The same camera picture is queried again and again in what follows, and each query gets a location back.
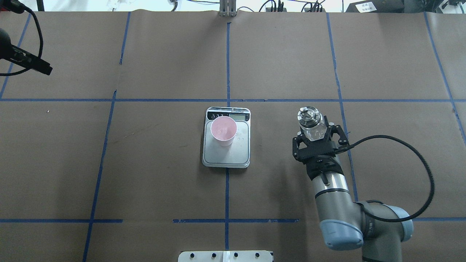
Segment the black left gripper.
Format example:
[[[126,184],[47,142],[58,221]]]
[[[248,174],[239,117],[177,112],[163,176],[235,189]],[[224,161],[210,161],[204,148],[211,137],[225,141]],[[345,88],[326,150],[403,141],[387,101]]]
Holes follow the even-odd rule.
[[[0,59],[10,61],[25,69],[35,70],[47,76],[50,76],[53,70],[50,63],[42,58],[38,58],[38,56],[30,52],[12,45],[9,34],[2,28],[0,29]]]

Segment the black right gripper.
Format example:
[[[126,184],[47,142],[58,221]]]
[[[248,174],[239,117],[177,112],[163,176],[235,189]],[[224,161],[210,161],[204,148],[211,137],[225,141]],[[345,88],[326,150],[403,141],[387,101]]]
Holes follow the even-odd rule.
[[[313,141],[309,143],[309,139],[302,132],[298,132],[292,140],[292,155],[295,160],[306,166],[306,173],[310,180],[323,174],[343,174],[336,151],[350,146],[340,125],[330,123],[326,116],[324,123],[327,128],[324,142]]]

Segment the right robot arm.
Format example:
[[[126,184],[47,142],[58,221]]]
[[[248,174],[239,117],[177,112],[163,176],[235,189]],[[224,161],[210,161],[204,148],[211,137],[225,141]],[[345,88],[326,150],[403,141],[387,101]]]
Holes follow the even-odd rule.
[[[407,216],[406,211],[374,201],[354,201],[336,154],[348,147],[341,126],[319,114],[297,119],[300,131],[293,138],[292,154],[306,166],[325,245],[336,251],[362,249],[363,262],[401,262],[401,245],[412,236],[413,222],[381,222],[375,217],[398,219]]]

